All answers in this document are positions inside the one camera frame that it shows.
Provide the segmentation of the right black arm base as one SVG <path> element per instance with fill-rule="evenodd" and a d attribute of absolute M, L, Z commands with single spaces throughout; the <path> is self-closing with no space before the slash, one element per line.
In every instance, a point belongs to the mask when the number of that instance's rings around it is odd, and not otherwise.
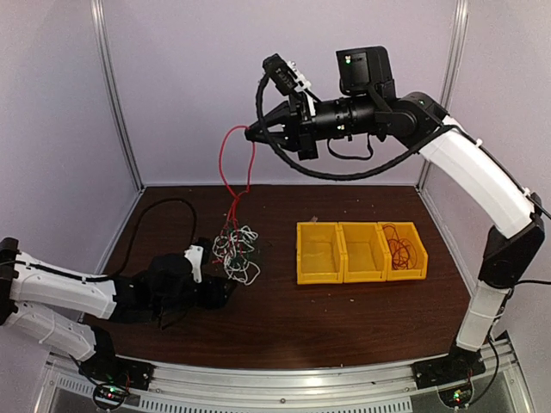
<path fill-rule="evenodd" d="M 452 348 L 444 356 L 412 364 L 413 376 L 419 390 L 467 380 L 485 371 L 486 366 L 480 351 L 471 352 L 462 348 Z"/>

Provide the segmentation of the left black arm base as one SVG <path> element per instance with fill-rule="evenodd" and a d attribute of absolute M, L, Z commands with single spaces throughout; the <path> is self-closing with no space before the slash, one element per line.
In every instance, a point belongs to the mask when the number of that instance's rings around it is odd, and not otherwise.
<path fill-rule="evenodd" d="M 155 367 L 151 363 L 117 357 L 113 361 L 78 363 L 79 372 L 96 383 L 119 385 L 125 389 L 147 391 Z"/>

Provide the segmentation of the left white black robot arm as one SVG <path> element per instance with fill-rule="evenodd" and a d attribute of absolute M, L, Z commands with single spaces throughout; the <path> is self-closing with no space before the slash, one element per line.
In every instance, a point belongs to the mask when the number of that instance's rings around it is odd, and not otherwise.
<path fill-rule="evenodd" d="M 210 245 L 203 238 L 181 254 L 156 256 L 134 276 L 87 274 L 40 261 L 12 237 L 1 241 L 1 324 L 90 365 L 115 382 L 124 365 L 109 333 L 77 324 L 57 308 L 79 311 L 113 324 L 161 323 L 171 313 L 224 307 L 236 282 L 203 272 Z"/>

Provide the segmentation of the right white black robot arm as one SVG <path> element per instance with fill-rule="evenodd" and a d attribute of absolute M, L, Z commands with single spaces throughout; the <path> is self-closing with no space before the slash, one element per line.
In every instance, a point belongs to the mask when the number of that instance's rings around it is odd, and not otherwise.
<path fill-rule="evenodd" d="M 541 248 L 548 212 L 540 198 L 511 173 L 430 96 L 398 96 L 387 49 L 340 50 L 338 99 L 323 101 L 296 64 L 278 54 L 262 64 L 255 95 L 256 121 L 246 138 L 268 145 L 291 169 L 320 180 L 353 182 L 377 176 L 420 155 L 452 178 L 490 217 L 477 287 L 454 343 L 442 360 L 447 379 L 460 379 L 474 366 L 511 289 Z M 373 169 L 351 174 L 311 170 L 318 142 L 358 134 L 397 139 L 402 154 Z"/>

